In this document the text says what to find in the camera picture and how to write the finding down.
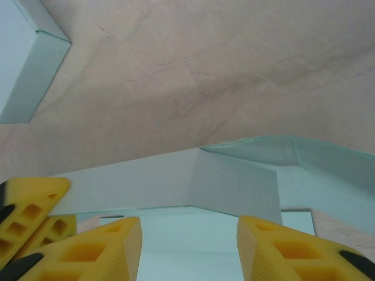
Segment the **cardboard flap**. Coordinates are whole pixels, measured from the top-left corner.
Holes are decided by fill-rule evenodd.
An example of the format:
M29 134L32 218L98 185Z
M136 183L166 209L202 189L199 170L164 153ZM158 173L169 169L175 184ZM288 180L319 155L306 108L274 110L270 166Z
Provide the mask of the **cardboard flap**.
M189 191L193 206L282 223L276 172L247 161L201 151Z
M73 187L52 214L189 205L198 153L188 149L63 174Z
M51 15L40 1L13 0L30 26L37 32L45 32L59 39L68 41L64 32L54 22Z
M375 198L374 156L313 139L294 138L294 143L302 168L344 181L356 193Z

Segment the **cardboard edge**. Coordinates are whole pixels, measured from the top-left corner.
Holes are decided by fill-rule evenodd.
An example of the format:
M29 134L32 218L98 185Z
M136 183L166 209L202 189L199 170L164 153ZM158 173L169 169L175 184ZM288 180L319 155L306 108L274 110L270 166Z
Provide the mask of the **cardboard edge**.
M35 68L35 64L33 63L35 61L35 58L39 56L39 54L43 53L39 46L45 45L45 37L47 36L47 39L49 40L59 40L60 44L63 43L64 45L61 45L59 50L61 54L61 58L56 60L56 63L51 64L49 61L49 67L43 69L43 73L39 73L40 77L35 76L35 71L33 71ZM25 63L23 64L22 70L18 75L18 78L16 80L15 86L13 87L13 90L11 94L9 95L9 98L4 106L3 111L0 114L0 124L14 124L14 123L27 123L29 122L33 114L35 113L36 109L38 108L38 105L42 101L43 97L47 93L52 81L54 80L57 71L59 70L62 62L64 61L64 58L69 51L71 44L68 41L61 41L60 39L46 35L45 33L40 33L39 36L36 37L32 48L30 50L30 53L28 55L28 58L26 59ZM46 80L46 78L43 78L43 75L48 75L48 84L44 85L41 83L27 83L27 87L24 87L23 84L25 81L32 81L35 79L40 80ZM25 95L25 91L27 92L36 92L37 97L33 97L32 101L23 102L24 105L23 108L19 107L19 101L24 100L25 97L30 97L30 95ZM23 114L20 116L15 113L15 108L17 108L18 111L22 111Z
M203 151L206 151L206 152L210 152L210 153L217 153L217 152L213 152L213 149L219 148L219 147L220 148L227 148L227 147L230 147L230 146L235 145L235 144L243 144L243 143L247 143L247 142L250 143L252 141L256 141L256 140L259 140L259 139L268 139L268 138L290 138L292 140L302 139L304 141L310 141L310 142L318 143L318 144L321 144L321 145L328 145L328 146L331 146L333 148L348 151L350 153L363 155L363 156L366 156L366 157L369 157L369 158L372 158L372 159L375 160L374 155L371 155L371 154L368 154L368 153L365 153L365 152L362 152L362 151L359 151L359 150L356 150L356 149L346 148L344 146L335 145L334 143L325 142L323 140L304 138L304 137L301 137L301 136L294 136L294 135L287 135L287 134L264 135L264 136L256 136L256 137L253 137L253 138L243 138L243 139L239 139L239 140L233 140L231 142L223 142L223 143L217 143L215 145L201 146L200 149L203 150ZM295 145L294 145L294 151L295 151L295 153L298 152L298 148Z
M232 164L238 162L244 169L235 172ZM246 160L205 151L199 153L196 165L190 184L192 206L234 217L257 215L281 223L276 171ZM248 197L248 201L241 199L244 197ZM254 209L257 200L262 199L263 206Z
M201 150L205 152L226 155L235 157L238 159L243 159L246 161L253 161L262 164L270 164L276 166L297 166L299 164L298 155L295 150L294 136L292 135L265 135L257 136L255 138L245 138L240 140L234 140L232 142L224 142L216 145L203 146L200 147ZM282 153L280 154L259 154L259 150L254 150L254 147L259 146L260 143L268 142L263 147L258 148L264 149L271 147L270 142L272 143L273 148L280 148ZM241 146L249 146L253 151L239 155L236 153L236 150L241 149Z
M20 13L35 30L69 42L69 39L39 0L13 0Z
M62 174L71 180L72 189L51 214L190 205L189 186L199 152L186 149ZM87 196L88 189L96 195Z

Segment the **yellow plastic block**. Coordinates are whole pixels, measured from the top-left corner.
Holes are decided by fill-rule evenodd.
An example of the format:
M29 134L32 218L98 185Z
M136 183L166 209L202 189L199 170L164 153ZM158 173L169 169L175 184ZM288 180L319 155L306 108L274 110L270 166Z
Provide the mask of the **yellow plastic block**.
M19 281L135 281L141 248L139 218L124 218L30 252L44 257Z
M339 253L356 250L259 218L240 217L237 246L245 281L369 280Z
M20 177L0 184L0 269L70 188L67 179Z
M28 252L73 236L77 231L75 215L54 215L47 217L36 231L30 236L13 259L19 259Z

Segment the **floor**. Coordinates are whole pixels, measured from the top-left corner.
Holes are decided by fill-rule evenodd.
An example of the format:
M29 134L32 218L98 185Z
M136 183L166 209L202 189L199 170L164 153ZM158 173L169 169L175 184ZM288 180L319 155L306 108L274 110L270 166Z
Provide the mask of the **floor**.
M73 46L1 181L276 133L375 154L373 0L42 2Z

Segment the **white cardboard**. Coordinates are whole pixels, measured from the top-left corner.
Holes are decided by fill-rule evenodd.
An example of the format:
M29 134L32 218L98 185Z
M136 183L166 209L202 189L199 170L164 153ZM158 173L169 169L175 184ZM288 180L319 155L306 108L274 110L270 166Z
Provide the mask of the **white cardboard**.
M195 206L281 223L281 209L321 210L375 230L375 157L316 140L266 136L63 174L53 214Z
M189 205L199 149L188 149L61 174L71 190L52 214Z
M198 148L60 176L72 187L53 215L195 206L281 223L276 172Z
M39 0L0 3L0 123L28 122L70 43Z

